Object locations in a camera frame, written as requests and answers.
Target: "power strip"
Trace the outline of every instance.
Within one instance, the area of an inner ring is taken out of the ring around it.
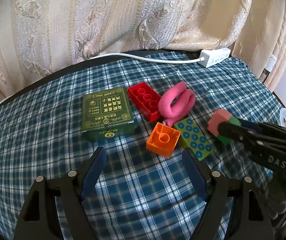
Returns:
[[[204,57],[204,60],[199,62],[200,65],[203,67],[211,67],[217,63],[222,62],[224,59],[230,56],[230,49],[223,48],[223,49],[203,49],[201,51],[200,57]]]

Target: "green box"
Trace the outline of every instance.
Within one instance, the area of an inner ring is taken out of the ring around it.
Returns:
[[[179,144],[183,148],[190,147],[199,160],[213,153],[212,146],[207,141],[199,126],[191,119],[186,118],[173,125],[181,132]]]
[[[83,96],[82,133],[89,141],[128,135],[134,120],[125,87]]]
[[[234,116],[232,116],[232,117],[230,118],[230,120],[228,120],[228,122],[231,123],[231,124],[237,125],[237,126],[241,126],[241,125],[242,125],[241,122],[240,122],[236,117],[234,117]],[[222,136],[222,135],[219,135],[217,138],[218,138],[225,146],[228,145],[228,144],[230,143],[230,141],[231,141],[230,138],[224,137],[224,136]]]

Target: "pink foam tube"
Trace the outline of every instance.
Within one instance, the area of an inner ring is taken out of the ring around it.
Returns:
[[[174,105],[171,105],[173,100],[179,97]],[[159,112],[165,117],[167,126],[181,121],[195,104],[195,93],[187,89],[185,82],[180,82],[174,87],[167,90],[159,101]]]

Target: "orange lego brick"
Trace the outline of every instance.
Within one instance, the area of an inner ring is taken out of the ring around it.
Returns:
[[[180,135],[180,131],[158,122],[146,142],[146,149],[165,158],[170,158]]]

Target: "plaid blanket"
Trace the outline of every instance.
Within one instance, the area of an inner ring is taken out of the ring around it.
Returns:
[[[187,60],[183,52],[150,58]],[[107,165],[96,191],[83,206],[99,239],[189,239],[205,203],[191,185],[182,149],[170,159],[146,150],[155,123],[132,107],[132,136],[87,142],[81,136],[82,96],[86,93],[148,83],[160,95],[185,81],[196,93],[189,113],[212,144],[214,155],[204,161],[229,178],[250,176],[266,187],[271,171],[252,163],[242,144],[227,147],[206,130],[218,108],[249,121],[277,123],[281,105],[244,62],[228,58],[210,68],[199,64],[154,64],[125,59],[65,75],[0,108],[0,233],[13,238],[25,197],[39,175],[47,179],[77,169],[96,147],[106,149]],[[71,235],[60,198],[56,201],[64,237]],[[217,239],[223,239],[231,200],[227,200]]]

